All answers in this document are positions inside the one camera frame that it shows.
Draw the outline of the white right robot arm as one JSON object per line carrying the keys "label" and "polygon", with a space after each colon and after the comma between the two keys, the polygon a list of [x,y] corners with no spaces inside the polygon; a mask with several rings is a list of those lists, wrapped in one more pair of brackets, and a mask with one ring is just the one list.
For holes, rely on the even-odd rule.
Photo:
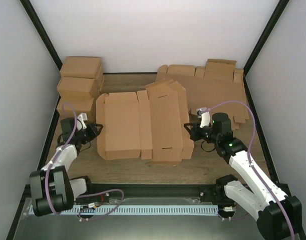
{"label": "white right robot arm", "polygon": [[233,136],[228,114],[210,115],[207,108],[197,110],[200,122],[186,123],[184,128],[193,141],[203,140],[246,182],[244,186],[233,175],[217,179],[215,195],[220,201],[229,199],[240,205],[256,221],[266,240],[294,238],[301,231],[301,202],[289,196],[267,177],[251,156],[249,149]]}

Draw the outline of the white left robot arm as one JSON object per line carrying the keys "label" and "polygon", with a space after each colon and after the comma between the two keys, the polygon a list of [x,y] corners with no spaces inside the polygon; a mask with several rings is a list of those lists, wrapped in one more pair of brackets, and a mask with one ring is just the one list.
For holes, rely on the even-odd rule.
{"label": "white left robot arm", "polygon": [[103,129],[99,123],[88,123],[86,115],[60,121],[62,133],[57,139],[56,152],[40,170],[30,174],[33,212],[36,216],[60,214],[70,210],[77,197],[91,201],[95,190],[87,177],[69,179],[68,169],[78,157],[83,145],[91,143]]}

